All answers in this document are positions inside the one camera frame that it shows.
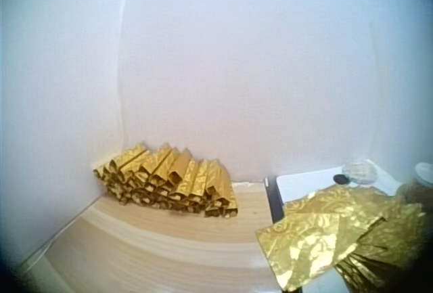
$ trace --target small black object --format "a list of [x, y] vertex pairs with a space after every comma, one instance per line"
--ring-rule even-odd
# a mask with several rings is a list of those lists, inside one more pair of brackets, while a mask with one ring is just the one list
[[350, 180], [348, 177], [346, 177], [345, 175], [335, 175], [334, 176], [334, 181], [338, 184], [338, 185], [347, 185], [348, 183], [350, 183]]

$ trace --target wooden surface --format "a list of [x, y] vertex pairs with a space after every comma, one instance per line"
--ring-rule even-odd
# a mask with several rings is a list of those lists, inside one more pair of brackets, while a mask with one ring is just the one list
[[236, 218], [120, 206], [103, 196], [28, 273], [43, 292], [281, 292], [254, 230], [272, 224], [263, 183], [236, 183]]

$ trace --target light wood floor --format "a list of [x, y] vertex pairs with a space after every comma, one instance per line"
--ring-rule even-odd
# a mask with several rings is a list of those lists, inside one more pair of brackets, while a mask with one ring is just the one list
[[103, 196], [28, 276], [42, 292], [281, 292], [254, 230], [272, 224], [263, 183], [236, 183], [236, 218], [120, 206]]

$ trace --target stack of gold foil bags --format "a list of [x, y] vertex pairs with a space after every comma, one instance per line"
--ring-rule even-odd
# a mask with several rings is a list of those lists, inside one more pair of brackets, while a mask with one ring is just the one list
[[353, 292], [380, 292], [422, 246], [419, 204], [370, 188], [333, 185], [288, 202], [285, 218], [256, 232], [283, 290], [335, 267]]
[[235, 217], [237, 204], [226, 168], [218, 160], [194, 160], [164, 144], [157, 151], [139, 144], [93, 171], [121, 204]]

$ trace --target white wall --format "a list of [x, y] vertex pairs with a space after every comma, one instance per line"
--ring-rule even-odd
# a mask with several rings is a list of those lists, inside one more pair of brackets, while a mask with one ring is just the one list
[[367, 156], [377, 77], [359, 0], [127, 0], [127, 142], [219, 157], [237, 180]]
[[101, 193], [121, 149], [120, 0], [2, 0], [1, 244], [17, 263]]
[[378, 58], [371, 158], [408, 181], [433, 162], [433, 0], [363, 0]]

